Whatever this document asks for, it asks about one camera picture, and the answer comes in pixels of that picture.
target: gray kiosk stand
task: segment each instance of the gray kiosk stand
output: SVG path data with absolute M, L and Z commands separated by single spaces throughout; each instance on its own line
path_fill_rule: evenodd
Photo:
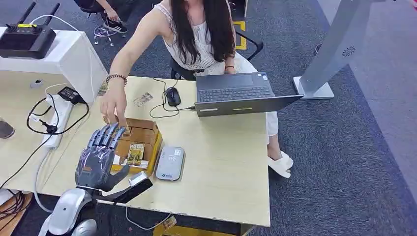
M 347 65 L 363 45 L 371 4 L 386 0 L 342 0 L 331 28 L 301 77 L 294 77 L 294 85 L 302 99 L 330 99 L 334 97 L 328 81 Z

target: small product box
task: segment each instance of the small product box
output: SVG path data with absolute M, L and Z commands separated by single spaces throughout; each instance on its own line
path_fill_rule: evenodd
M 119 171 L 124 165 L 130 165 L 130 173 L 145 171 L 152 175 L 158 151 L 162 143 L 162 135 L 154 121 L 127 119 L 130 136 L 119 140 L 112 171 Z

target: speaker grille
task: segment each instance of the speaker grille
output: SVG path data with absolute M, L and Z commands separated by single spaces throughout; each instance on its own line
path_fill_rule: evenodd
M 354 52 L 356 52 L 356 48 L 354 46 L 350 46 L 349 48 L 343 50 L 342 56 L 348 57 L 351 56 Z

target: robotic arm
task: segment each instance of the robotic arm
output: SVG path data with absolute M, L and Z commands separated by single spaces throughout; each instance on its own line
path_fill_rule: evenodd
M 106 125 L 93 133 L 78 162 L 76 188 L 62 194 L 54 211 L 43 223 L 39 236 L 93 236 L 97 230 L 97 200 L 127 203 L 152 187 L 145 172 L 140 172 L 129 179 L 128 188 L 111 195 L 102 195 L 102 191 L 111 191 L 129 174 L 128 165 L 115 175 L 111 174 L 115 149 L 125 131 L 122 127 L 113 135 L 117 126 L 118 123 Z

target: laptop keyboard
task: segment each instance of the laptop keyboard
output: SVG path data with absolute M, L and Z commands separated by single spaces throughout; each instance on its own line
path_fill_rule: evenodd
M 216 102 L 271 97 L 268 86 L 200 90 L 201 102 Z

